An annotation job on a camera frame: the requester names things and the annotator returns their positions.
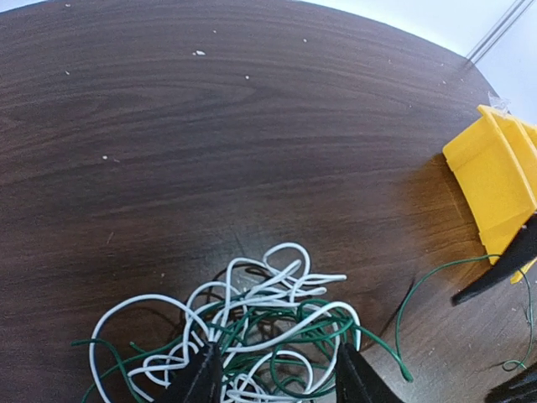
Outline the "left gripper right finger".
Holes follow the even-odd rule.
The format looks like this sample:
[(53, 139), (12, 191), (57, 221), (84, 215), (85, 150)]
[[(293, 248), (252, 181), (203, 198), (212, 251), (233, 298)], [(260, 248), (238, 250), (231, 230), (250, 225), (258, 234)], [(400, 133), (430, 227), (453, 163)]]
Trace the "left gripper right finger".
[(350, 344), (336, 356), (336, 403), (402, 403), (365, 358)]

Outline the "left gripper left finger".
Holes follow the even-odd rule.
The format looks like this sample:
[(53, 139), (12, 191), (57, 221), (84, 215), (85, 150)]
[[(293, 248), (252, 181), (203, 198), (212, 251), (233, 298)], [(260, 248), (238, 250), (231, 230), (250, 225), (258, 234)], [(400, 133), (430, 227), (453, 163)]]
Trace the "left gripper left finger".
[(208, 342), (175, 376), (158, 403), (220, 402), (222, 355), (219, 345)]

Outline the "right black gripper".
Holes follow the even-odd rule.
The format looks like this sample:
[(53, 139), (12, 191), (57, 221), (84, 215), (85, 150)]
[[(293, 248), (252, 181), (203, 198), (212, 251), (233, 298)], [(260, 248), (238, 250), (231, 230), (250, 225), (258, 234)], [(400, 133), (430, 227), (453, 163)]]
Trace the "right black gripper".
[[(480, 278), (451, 298), (451, 304), (458, 306), (490, 290), (527, 263), (536, 258), (536, 214), (533, 213), (515, 234), (513, 240), (500, 255), (492, 268)], [(493, 388), (486, 396), (486, 402), (536, 402), (536, 373), (520, 374)]]

